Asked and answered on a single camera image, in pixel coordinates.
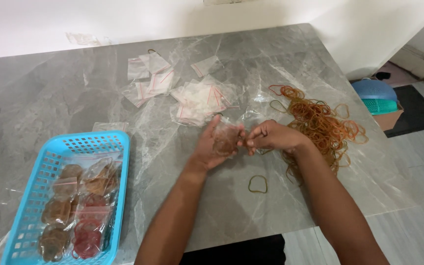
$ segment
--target person's right hand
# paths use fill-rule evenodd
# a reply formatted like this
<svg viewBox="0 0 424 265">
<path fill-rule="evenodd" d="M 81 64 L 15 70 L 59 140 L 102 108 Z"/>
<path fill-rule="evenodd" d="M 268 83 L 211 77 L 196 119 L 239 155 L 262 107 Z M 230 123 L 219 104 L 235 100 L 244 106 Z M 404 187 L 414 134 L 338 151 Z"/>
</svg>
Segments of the person's right hand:
<svg viewBox="0 0 424 265">
<path fill-rule="evenodd" d="M 256 149 L 282 149 L 288 153 L 294 153 L 295 148 L 310 139 L 302 133 L 287 126 L 277 123 L 274 120 L 267 120 L 246 137 L 248 154 L 254 155 Z"/>
</svg>

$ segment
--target dark clothing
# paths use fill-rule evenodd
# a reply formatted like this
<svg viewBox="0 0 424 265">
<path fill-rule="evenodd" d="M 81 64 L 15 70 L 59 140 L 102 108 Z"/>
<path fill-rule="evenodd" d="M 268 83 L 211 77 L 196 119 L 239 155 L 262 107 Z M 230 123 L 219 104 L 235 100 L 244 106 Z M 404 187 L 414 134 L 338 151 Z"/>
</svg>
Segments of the dark clothing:
<svg viewBox="0 0 424 265">
<path fill-rule="evenodd" d="M 266 264 L 283 265 L 284 238 L 281 234 L 184 253 L 180 265 Z"/>
</svg>

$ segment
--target plastic basket grid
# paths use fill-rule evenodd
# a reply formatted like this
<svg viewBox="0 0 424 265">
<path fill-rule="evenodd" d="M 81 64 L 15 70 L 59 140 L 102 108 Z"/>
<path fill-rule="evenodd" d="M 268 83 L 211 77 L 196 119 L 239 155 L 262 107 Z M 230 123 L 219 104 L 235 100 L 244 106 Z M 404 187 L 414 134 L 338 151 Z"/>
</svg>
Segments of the plastic basket grid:
<svg viewBox="0 0 424 265">
<path fill-rule="evenodd" d="M 364 79 L 352 84 L 361 99 L 386 99 L 397 101 L 397 94 L 391 86 L 379 81 Z"/>
<path fill-rule="evenodd" d="M 130 139 L 121 131 L 87 132 L 66 134 L 48 140 L 39 152 L 19 205 L 15 221 L 9 233 L 1 264 L 47 264 L 37 251 L 38 237 L 45 224 L 40 217 L 45 203 L 51 198 L 51 184 L 58 178 L 64 166 L 64 157 L 72 153 L 107 153 L 122 151 L 122 171 L 117 204 L 113 209 L 113 227 L 105 242 L 104 250 L 90 259 L 64 257 L 60 265 L 104 265 L 110 264 L 117 253 L 125 201 Z"/>
<path fill-rule="evenodd" d="M 386 99 L 362 99 L 372 115 L 386 114 L 398 110 L 397 102 Z"/>
</svg>

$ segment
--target white wall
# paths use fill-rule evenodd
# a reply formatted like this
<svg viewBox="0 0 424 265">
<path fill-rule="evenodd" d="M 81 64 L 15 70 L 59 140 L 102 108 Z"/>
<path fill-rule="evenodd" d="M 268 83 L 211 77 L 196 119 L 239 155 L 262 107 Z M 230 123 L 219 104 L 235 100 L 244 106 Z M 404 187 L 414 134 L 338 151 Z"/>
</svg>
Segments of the white wall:
<svg viewBox="0 0 424 265">
<path fill-rule="evenodd" d="M 424 26 L 424 0 L 0 0 L 0 57 L 310 22 L 349 79 L 369 75 Z"/>
</svg>

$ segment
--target marble table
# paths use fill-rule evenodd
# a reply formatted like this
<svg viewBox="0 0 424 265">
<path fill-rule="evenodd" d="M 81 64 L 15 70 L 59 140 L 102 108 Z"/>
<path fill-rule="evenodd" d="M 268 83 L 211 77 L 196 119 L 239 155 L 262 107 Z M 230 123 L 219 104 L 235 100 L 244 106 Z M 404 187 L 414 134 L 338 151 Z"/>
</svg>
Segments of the marble table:
<svg viewBox="0 0 424 265">
<path fill-rule="evenodd" d="M 364 215 L 416 204 L 413 181 L 393 147 L 309 24 L 169 40 L 0 58 L 0 253 L 37 153 L 50 137 L 89 132 L 95 122 L 128 122 L 132 135 L 127 198 L 115 264 L 133 262 L 151 218 L 192 152 L 201 129 L 171 121 L 171 96 L 157 96 L 140 109 L 120 91 L 127 59 L 155 49 L 185 81 L 197 79 L 192 63 L 217 55 L 224 68 L 212 73 L 233 84 L 238 119 L 255 109 L 286 122 L 269 108 L 271 84 L 301 88 L 331 106 L 346 103 L 350 118 L 369 142 L 349 144 L 351 166 L 338 178 Z M 242 152 L 211 172 L 203 190 L 187 251 L 315 226 L 306 193 L 285 177 L 277 152 Z M 248 181 L 268 178 L 268 193 L 251 193 Z"/>
</svg>

